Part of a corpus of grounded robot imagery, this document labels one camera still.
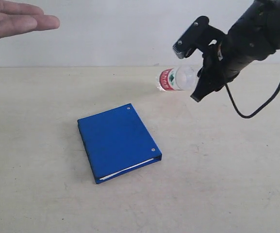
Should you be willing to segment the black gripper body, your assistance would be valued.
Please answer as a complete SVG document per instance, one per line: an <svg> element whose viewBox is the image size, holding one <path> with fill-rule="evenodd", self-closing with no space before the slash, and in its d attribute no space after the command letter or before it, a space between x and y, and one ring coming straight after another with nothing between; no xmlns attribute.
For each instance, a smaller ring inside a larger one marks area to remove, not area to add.
<svg viewBox="0 0 280 233"><path fill-rule="evenodd" d="M227 83L253 61L263 61L276 49L266 38L257 17L241 16L218 46L221 69Z"/></svg>

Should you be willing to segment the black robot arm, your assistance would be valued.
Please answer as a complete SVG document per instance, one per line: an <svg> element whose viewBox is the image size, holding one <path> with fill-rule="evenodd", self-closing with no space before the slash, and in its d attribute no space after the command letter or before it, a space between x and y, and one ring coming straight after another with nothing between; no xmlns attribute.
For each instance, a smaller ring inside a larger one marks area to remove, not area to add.
<svg viewBox="0 0 280 233"><path fill-rule="evenodd" d="M203 65L191 98L200 102L232 82L254 61L280 50L280 0L255 0L227 33L198 17L173 45L178 58L200 50Z"/></svg>

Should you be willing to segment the person's open hand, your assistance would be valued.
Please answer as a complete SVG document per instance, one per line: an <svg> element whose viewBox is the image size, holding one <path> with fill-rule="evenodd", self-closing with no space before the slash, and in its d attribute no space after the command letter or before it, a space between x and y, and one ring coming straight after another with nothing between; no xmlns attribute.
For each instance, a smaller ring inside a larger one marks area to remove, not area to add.
<svg viewBox="0 0 280 233"><path fill-rule="evenodd" d="M36 5L0 0L0 39L59 27L58 17L46 15Z"/></svg>

